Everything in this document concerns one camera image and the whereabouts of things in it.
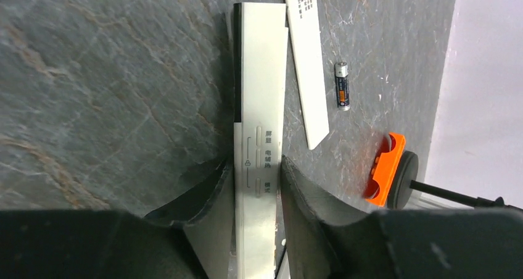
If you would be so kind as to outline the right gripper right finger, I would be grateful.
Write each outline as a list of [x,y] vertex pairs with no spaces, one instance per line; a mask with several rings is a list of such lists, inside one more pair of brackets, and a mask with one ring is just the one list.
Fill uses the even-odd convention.
[[371,214],[281,162],[281,201],[291,278],[375,278]]

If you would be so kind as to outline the white remote control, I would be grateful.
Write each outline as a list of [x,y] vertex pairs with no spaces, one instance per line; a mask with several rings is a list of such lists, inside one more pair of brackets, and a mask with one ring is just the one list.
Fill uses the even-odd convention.
[[284,4],[239,2],[232,14],[234,181],[239,278],[274,278],[287,43]]

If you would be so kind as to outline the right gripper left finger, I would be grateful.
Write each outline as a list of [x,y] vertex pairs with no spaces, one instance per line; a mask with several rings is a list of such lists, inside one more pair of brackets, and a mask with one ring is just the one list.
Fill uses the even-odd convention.
[[234,167],[231,158],[196,165],[186,176],[202,181],[144,218],[181,230],[209,278],[228,278],[234,231]]

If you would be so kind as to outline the white remote battery cover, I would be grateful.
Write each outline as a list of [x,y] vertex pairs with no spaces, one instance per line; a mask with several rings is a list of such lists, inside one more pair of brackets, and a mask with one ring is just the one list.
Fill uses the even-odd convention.
[[329,133],[318,1],[285,1],[307,145],[313,150]]

